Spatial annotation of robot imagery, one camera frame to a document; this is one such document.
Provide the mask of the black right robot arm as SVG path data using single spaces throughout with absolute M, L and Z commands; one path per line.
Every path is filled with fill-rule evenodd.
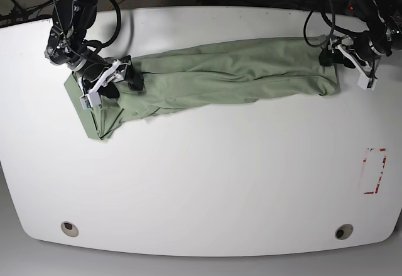
M 99 52 L 111 46 L 122 26 L 121 10 L 116 0 L 109 0 L 116 12 L 116 28 L 106 42 L 86 40 L 87 30 L 95 23 L 99 0 L 53 0 L 53 26 L 45 55 L 55 65 L 67 65 L 76 77 L 82 99 L 89 102 L 105 96 L 117 99 L 119 82 L 130 90 L 143 92 L 143 75 L 136 72 L 131 57 L 103 58 Z

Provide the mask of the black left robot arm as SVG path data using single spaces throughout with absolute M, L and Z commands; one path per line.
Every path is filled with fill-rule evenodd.
M 330 27 L 327 41 L 322 46 L 320 64 L 332 66 L 341 63 L 353 68 L 349 54 L 360 66 L 370 69 L 378 66 L 383 56 L 401 50 L 401 22 L 397 15 L 401 8 L 397 0 L 348 0 L 354 16 L 366 24 L 364 31 L 352 31 L 336 24 L 334 0 L 323 0 L 319 11 Z

